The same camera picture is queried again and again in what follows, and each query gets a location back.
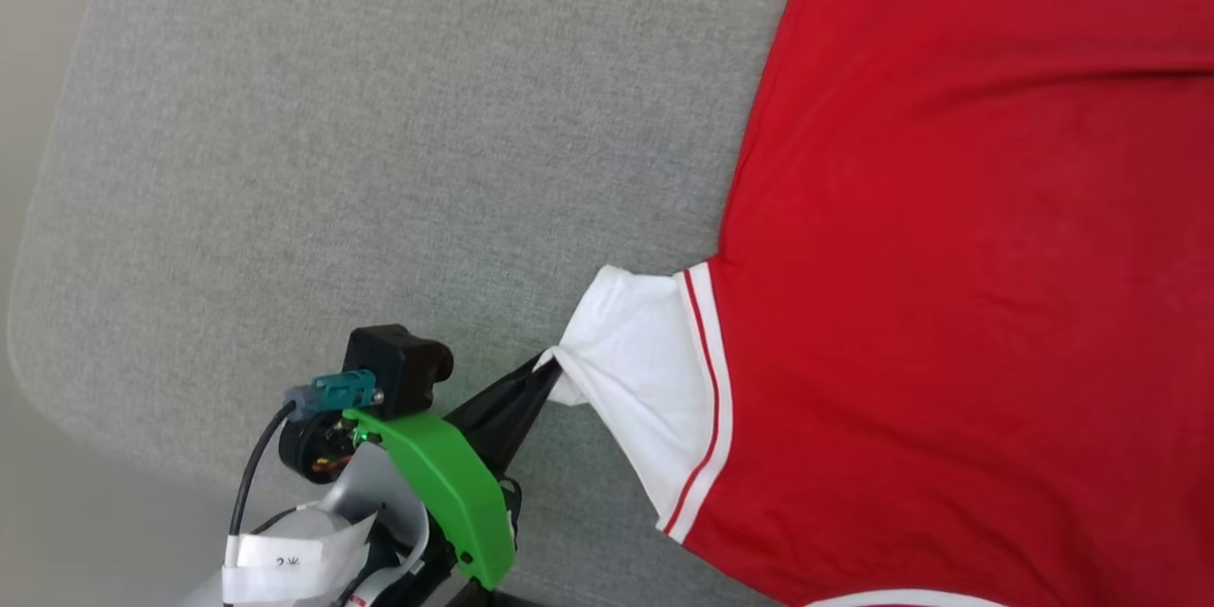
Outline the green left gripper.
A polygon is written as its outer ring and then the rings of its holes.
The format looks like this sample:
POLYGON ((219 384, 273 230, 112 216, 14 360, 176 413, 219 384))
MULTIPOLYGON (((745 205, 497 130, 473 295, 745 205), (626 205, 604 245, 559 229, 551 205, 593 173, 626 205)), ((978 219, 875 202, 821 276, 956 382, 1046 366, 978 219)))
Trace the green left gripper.
POLYGON ((356 444, 381 447, 412 486, 443 537, 442 560, 486 592, 503 584, 520 546, 520 490, 507 484, 507 469, 561 374, 558 361, 535 357, 446 416, 342 414, 356 444))

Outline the red white basketball jersey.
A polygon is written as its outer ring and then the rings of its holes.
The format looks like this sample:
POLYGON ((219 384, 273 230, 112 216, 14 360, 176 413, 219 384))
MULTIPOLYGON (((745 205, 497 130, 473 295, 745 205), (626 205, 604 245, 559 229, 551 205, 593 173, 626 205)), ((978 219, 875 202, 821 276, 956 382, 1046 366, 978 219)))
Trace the red white basketball jersey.
POLYGON ((788 0, 717 253, 550 356, 789 607, 1214 607, 1214 0, 788 0))

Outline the white paper label tag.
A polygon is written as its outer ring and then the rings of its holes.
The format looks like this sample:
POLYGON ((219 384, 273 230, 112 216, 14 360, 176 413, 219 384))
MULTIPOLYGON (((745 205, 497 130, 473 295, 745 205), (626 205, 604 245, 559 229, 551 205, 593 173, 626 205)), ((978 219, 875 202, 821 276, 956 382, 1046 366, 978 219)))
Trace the white paper label tag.
POLYGON ((312 539, 229 535, 220 601, 236 607, 285 607, 288 602, 337 599, 367 563, 368 537, 376 520, 370 515, 358 524, 312 539))

